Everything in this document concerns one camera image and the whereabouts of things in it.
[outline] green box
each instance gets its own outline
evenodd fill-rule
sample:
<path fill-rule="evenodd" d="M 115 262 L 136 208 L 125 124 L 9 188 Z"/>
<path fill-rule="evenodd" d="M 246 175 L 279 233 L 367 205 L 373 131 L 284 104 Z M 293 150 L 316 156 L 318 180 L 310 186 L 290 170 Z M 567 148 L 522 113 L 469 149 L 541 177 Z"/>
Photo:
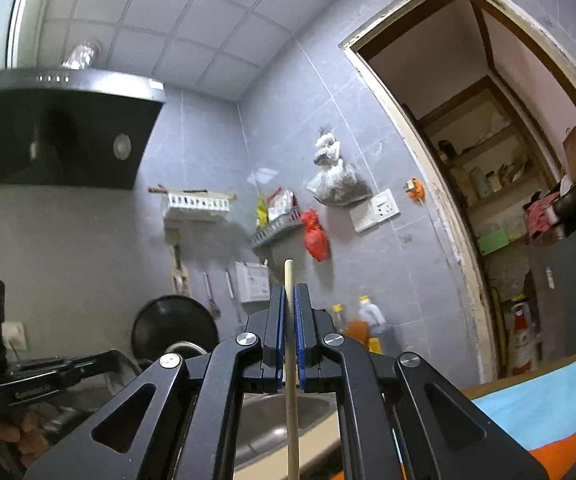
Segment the green box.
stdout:
<path fill-rule="evenodd" d="M 509 243 L 510 240 L 508 239 L 508 233 L 504 228 L 498 229 L 489 235 L 482 236 L 477 240 L 479 252 L 481 252 L 482 256 L 493 253 L 494 251 L 505 247 Z"/>

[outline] kitchen sink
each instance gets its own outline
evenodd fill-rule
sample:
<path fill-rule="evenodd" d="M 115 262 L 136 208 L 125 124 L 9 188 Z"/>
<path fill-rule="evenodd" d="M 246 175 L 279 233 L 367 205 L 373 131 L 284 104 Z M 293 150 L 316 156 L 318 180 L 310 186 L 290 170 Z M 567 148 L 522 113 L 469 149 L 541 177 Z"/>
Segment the kitchen sink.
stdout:
<path fill-rule="evenodd" d="M 337 411 L 334 394 L 297 394 L 299 436 Z M 288 444 L 286 401 L 283 394 L 244 400 L 237 432 L 235 469 L 256 462 Z"/>

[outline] electrical outlet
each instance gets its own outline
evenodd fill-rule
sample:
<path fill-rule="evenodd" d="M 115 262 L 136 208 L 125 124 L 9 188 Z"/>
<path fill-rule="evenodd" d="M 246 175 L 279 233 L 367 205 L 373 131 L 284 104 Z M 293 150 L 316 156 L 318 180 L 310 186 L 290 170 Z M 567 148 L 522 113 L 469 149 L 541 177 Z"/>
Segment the electrical outlet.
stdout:
<path fill-rule="evenodd" d="M 5 347 L 8 350 L 11 350 L 12 346 L 14 346 L 15 350 L 28 349 L 28 341 L 25 338 L 25 327 L 23 323 L 4 321 L 1 323 L 1 334 L 4 338 Z"/>
<path fill-rule="evenodd" d="M 399 213 L 399 208 L 395 203 L 392 192 L 389 189 L 382 191 L 377 196 L 370 200 L 372 203 L 372 210 L 379 221 L 395 216 Z"/>
<path fill-rule="evenodd" d="M 350 210 L 350 218 L 353 221 L 354 230 L 358 233 L 365 231 L 373 225 L 383 222 L 399 213 L 392 192 L 389 189 L 377 196 L 361 202 Z"/>

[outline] ceiling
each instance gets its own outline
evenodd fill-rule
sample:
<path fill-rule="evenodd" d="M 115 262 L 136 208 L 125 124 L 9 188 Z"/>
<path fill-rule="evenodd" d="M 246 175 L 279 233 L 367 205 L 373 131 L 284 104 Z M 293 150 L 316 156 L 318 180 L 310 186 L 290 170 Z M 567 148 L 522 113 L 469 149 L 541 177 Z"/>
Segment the ceiling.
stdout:
<path fill-rule="evenodd" d="M 48 0 L 39 65 L 97 40 L 95 67 L 238 100 L 331 0 Z"/>

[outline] wooden shelf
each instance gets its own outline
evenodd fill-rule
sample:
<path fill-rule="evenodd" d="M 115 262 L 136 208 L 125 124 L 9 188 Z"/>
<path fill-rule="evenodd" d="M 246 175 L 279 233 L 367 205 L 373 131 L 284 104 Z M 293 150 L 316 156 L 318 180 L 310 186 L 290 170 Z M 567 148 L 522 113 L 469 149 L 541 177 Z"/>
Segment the wooden shelf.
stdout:
<path fill-rule="evenodd" d="M 513 192 L 513 190 L 517 189 L 518 187 L 523 186 L 523 184 L 525 184 L 528 180 L 532 180 L 533 178 L 539 176 L 539 173 L 537 172 L 536 169 L 532 169 L 530 171 L 528 171 L 526 174 L 524 174 L 521 178 L 515 180 L 514 182 L 511 182 L 510 184 L 508 184 L 507 186 L 503 186 L 499 191 L 492 193 L 492 195 L 489 195 L 485 198 L 481 198 L 479 200 L 479 202 L 471 205 L 470 207 L 468 207 L 468 213 L 473 213 L 474 211 L 492 203 L 492 202 L 496 202 L 497 200 L 499 200 L 500 198 L 503 198 L 509 194 L 511 194 L 511 192 Z"/>
<path fill-rule="evenodd" d="M 496 253 L 498 253 L 499 251 L 503 251 L 506 247 L 519 245 L 519 242 L 523 242 L 524 244 L 526 244 L 527 241 L 528 241 L 528 235 L 520 236 L 519 238 L 515 238 L 515 239 L 512 240 L 511 242 L 508 242 L 508 243 L 507 243 L 506 245 L 504 245 L 503 247 L 500 247 L 500 248 L 492 251 L 491 253 L 482 254 L 482 256 L 485 258 L 485 257 L 487 257 L 487 256 L 490 256 L 491 254 L 496 254 Z"/>
<path fill-rule="evenodd" d="M 509 139 L 514 135 L 517 135 L 517 131 L 515 127 L 512 124 L 510 124 L 510 126 L 505 127 L 503 130 L 497 132 L 489 139 L 486 139 L 483 142 L 479 142 L 472 149 L 468 150 L 466 153 L 462 153 L 454 160 L 449 160 L 446 163 L 446 166 L 448 168 L 453 168 L 455 166 L 463 166 L 467 162 L 470 162 L 474 158 L 477 158 L 479 155 L 482 155 L 482 153 L 485 153 L 488 150 L 492 150 L 492 148 L 494 148 L 497 144 L 501 144 L 506 139 Z"/>

